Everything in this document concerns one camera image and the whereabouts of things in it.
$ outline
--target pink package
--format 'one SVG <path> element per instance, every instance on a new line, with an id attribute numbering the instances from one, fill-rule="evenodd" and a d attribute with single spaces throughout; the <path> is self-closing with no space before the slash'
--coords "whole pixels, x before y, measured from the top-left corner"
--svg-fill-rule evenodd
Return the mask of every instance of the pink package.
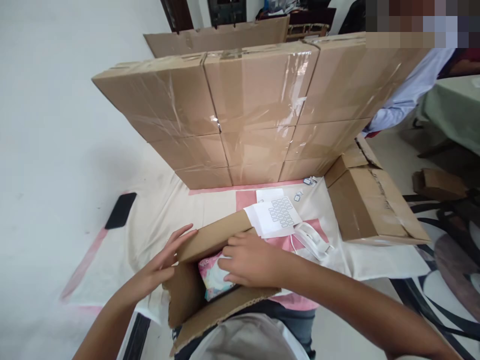
<path id="1" fill-rule="evenodd" d="M 218 260 L 226 258 L 220 251 L 212 257 L 206 257 L 198 262 L 198 270 L 205 284 L 205 299 L 212 300 L 216 296 L 230 290 L 235 284 L 230 281 L 224 281 L 228 271 L 222 270 L 218 266 Z"/>

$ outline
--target smartphone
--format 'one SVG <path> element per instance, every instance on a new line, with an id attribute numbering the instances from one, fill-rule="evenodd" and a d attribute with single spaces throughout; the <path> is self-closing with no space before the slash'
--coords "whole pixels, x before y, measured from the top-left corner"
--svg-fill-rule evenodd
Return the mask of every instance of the smartphone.
<path id="1" fill-rule="evenodd" d="M 117 229 L 125 226 L 136 197 L 136 192 L 120 195 L 106 222 L 105 229 Z"/>

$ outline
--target green tablecloth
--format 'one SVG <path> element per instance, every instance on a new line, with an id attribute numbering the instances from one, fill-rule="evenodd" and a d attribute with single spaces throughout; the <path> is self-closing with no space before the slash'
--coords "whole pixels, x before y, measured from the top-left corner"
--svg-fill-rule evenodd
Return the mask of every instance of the green tablecloth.
<path id="1" fill-rule="evenodd" d="M 438 80 L 420 100 L 416 117 L 480 156 L 480 75 Z"/>

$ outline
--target child's hand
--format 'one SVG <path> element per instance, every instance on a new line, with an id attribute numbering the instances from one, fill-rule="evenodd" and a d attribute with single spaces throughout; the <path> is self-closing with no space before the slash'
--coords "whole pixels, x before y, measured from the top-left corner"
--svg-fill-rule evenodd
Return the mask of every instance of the child's hand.
<path id="1" fill-rule="evenodd" d="M 249 287 L 281 288 L 288 272 L 291 254 L 272 246 L 249 232 L 228 239 L 218 267 L 228 271 L 225 281 Z"/>
<path id="2" fill-rule="evenodd" d="M 172 233 L 163 250 L 117 291 L 119 300 L 128 305 L 136 304 L 174 275 L 175 268 L 172 265 L 177 262 L 177 250 L 198 232 L 195 229 L 183 234 L 192 226 L 186 225 Z"/>

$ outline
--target cardboard piece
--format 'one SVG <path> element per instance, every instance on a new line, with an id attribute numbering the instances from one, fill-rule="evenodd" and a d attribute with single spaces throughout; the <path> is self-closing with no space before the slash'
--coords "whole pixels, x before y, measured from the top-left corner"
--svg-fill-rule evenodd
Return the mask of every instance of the cardboard piece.
<path id="1" fill-rule="evenodd" d="M 285 160 L 338 157 L 370 119 L 297 125 Z"/>
<path id="2" fill-rule="evenodd" d="M 284 43 L 290 18 L 240 22 L 179 33 L 144 34 L 156 58 Z"/>
<path id="3" fill-rule="evenodd" d="M 311 176 L 321 178 L 335 159 L 336 156 L 285 161 L 278 181 L 299 180 Z"/>
<path id="4" fill-rule="evenodd" d="M 353 168 L 383 169 L 362 134 L 359 134 L 325 175 L 329 188 L 345 171 Z"/>
<path id="5" fill-rule="evenodd" d="M 172 137 L 152 142 L 150 145 L 175 171 L 228 166 L 219 134 Z"/>
<path id="6" fill-rule="evenodd" d="M 289 150 L 294 126 L 222 132 L 228 165 L 238 166 L 255 163 L 282 163 Z"/>
<path id="7" fill-rule="evenodd" d="M 175 353 L 208 328 L 280 291 L 276 288 L 239 286 L 211 302 L 205 300 L 205 285 L 200 277 L 198 261 L 218 253 L 229 237 L 244 231 L 255 232 L 255 229 L 245 211 L 241 210 L 199 229 L 198 234 L 178 250 L 175 273 L 163 284 L 170 294 L 168 325 L 171 328 L 182 326 L 173 343 Z"/>
<path id="8" fill-rule="evenodd" d="M 271 184 L 279 181 L 281 162 L 256 162 L 230 166 L 233 185 Z"/>
<path id="9" fill-rule="evenodd" d="M 218 134 L 204 53 L 120 63 L 93 83 L 149 143 Z"/>
<path id="10" fill-rule="evenodd" d="M 328 188 L 328 193 L 344 241 L 376 246 L 430 242 L 384 170 L 348 169 Z"/>
<path id="11" fill-rule="evenodd" d="M 428 48 L 367 48 L 366 33 L 304 40 L 320 49 L 298 124 L 372 118 Z"/>
<path id="12" fill-rule="evenodd" d="M 208 52 L 203 66 L 221 131 L 296 125 L 318 55 L 299 41 Z"/>
<path id="13" fill-rule="evenodd" d="M 226 188 L 232 186 L 228 167 L 177 170 L 175 174 L 190 190 Z"/>
<path id="14" fill-rule="evenodd" d="M 414 192 L 433 200 L 443 202 L 467 197 L 462 179 L 442 170 L 424 168 L 415 172 L 412 180 Z"/>

